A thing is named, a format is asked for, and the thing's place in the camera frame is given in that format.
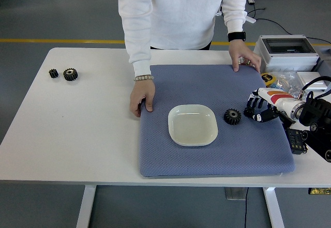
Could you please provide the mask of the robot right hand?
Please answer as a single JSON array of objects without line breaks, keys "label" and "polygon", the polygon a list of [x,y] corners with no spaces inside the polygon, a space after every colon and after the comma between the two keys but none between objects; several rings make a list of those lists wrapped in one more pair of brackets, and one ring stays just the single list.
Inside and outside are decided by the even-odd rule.
[{"label": "robot right hand", "polygon": [[[264,101],[267,102],[267,109],[255,114],[255,107],[260,109]],[[250,94],[244,115],[264,123],[279,117],[280,113],[285,113],[290,120],[298,121],[303,106],[303,101],[285,91],[277,88],[258,88]]]}]

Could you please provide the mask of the person's right hand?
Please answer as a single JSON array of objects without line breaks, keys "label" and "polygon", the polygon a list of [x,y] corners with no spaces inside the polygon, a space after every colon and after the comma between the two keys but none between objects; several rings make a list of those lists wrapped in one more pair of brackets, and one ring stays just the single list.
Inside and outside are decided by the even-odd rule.
[{"label": "person's right hand", "polygon": [[155,85],[153,80],[135,81],[130,94],[129,109],[135,117],[141,116],[141,103],[145,100],[145,108],[148,112],[153,111],[153,99],[155,95]]}]

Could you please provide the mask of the person's left hand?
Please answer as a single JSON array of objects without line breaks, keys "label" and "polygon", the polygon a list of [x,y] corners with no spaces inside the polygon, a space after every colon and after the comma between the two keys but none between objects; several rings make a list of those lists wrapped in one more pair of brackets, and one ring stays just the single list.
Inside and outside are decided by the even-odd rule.
[{"label": "person's left hand", "polygon": [[251,51],[246,44],[240,40],[232,40],[229,45],[229,55],[232,60],[232,68],[234,72],[239,71],[239,59],[244,59],[244,65],[251,66],[260,73],[261,58]]}]

